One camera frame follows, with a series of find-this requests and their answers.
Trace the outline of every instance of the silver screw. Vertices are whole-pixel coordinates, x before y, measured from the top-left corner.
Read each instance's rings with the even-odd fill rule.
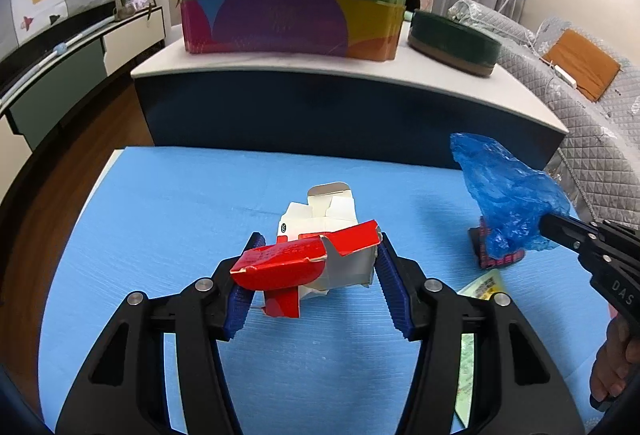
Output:
[[[210,278],[202,278],[196,281],[196,289],[201,292],[206,292],[207,290],[211,290],[213,287],[213,282]]]
[[[127,296],[127,303],[129,305],[140,305],[144,298],[142,292],[132,292]]]
[[[442,281],[430,278],[424,282],[424,288],[429,292],[440,292],[442,290]]]
[[[498,292],[497,294],[494,294],[494,301],[500,307],[506,307],[509,303],[511,303],[511,298],[504,292]]]

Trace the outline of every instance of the blue plastic bag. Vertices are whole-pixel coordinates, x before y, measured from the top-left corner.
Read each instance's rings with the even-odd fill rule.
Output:
[[[549,175],[532,170],[502,144],[482,135],[453,133],[451,152],[492,230],[486,238],[489,256],[500,259],[518,249],[558,246],[540,235],[538,224],[549,212],[569,216],[571,204]]]

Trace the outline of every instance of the white tabletop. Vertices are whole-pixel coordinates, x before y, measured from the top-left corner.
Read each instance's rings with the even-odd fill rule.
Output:
[[[131,76],[136,79],[216,70],[286,70],[373,79],[466,98],[568,133],[553,112],[501,66],[496,65],[490,78],[465,74],[413,50],[406,42],[408,32],[406,22],[396,58],[386,62],[281,52],[190,54],[180,39],[134,68]]]

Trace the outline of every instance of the gray drawer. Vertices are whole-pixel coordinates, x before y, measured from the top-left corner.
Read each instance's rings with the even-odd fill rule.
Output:
[[[96,39],[55,65],[9,108],[15,126],[32,150],[107,73]]]

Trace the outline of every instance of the blue table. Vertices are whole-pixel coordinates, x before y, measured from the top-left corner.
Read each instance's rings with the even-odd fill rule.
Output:
[[[253,231],[274,242],[287,205],[343,180],[361,222],[375,219],[401,256],[458,290],[481,274],[467,229],[479,209],[462,173],[372,161],[194,148],[128,148],[66,246],[40,339],[40,400],[54,427],[86,354],[124,296],[180,291],[238,255]],[[609,320],[574,253],[527,253],[502,272],[585,421],[588,378]],[[252,309],[220,354],[246,435],[394,433],[418,345],[396,331],[377,280],[302,303],[302,319]],[[184,430],[172,336],[165,338],[172,426]]]

